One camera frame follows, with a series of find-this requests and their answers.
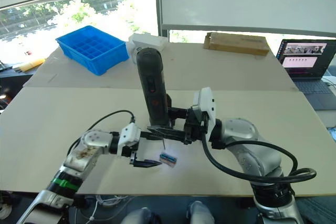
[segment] laptop screen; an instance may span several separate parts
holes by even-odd
[[[336,53],[336,40],[284,39],[277,58],[291,78],[321,79]]]

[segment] tabletop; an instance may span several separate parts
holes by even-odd
[[[193,91],[168,90],[173,106],[187,108]],[[217,118],[245,118],[273,144],[292,152],[299,168],[311,167],[317,177],[293,184],[297,195],[335,195],[336,143],[301,92],[215,90]],[[1,190],[37,192],[44,189],[66,157],[70,144],[105,114],[129,109],[136,124],[149,125],[142,90],[111,88],[25,87],[0,116]],[[120,131],[129,122],[126,114],[97,125]],[[177,121],[177,129],[182,127]],[[101,156],[79,193],[130,195],[251,196],[249,182],[217,170],[206,159],[200,141],[183,145],[166,140],[166,152],[177,157],[171,168],[135,168],[129,159]],[[141,140],[139,157],[158,160],[161,141]],[[211,150],[218,161],[241,170],[228,151]],[[285,174],[290,160],[282,159]]]
[[[297,90],[272,52],[267,56],[208,50],[202,44],[168,43],[161,52],[167,89],[198,90]],[[67,58],[57,48],[26,87],[140,89],[132,59],[101,76]]]

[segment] yellow object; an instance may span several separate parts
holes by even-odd
[[[22,72],[28,71],[31,68],[34,68],[38,65],[41,65],[44,63],[46,59],[36,59],[31,62],[23,63],[22,65],[18,66],[18,69],[21,70]]]

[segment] green stripe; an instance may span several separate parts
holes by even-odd
[[[76,191],[79,189],[79,186],[76,186],[65,179],[54,178],[52,182],[58,184],[60,187],[69,188]]]

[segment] blue plastic tray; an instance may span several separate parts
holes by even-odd
[[[86,26],[56,39],[63,53],[100,76],[129,58],[125,42]]]

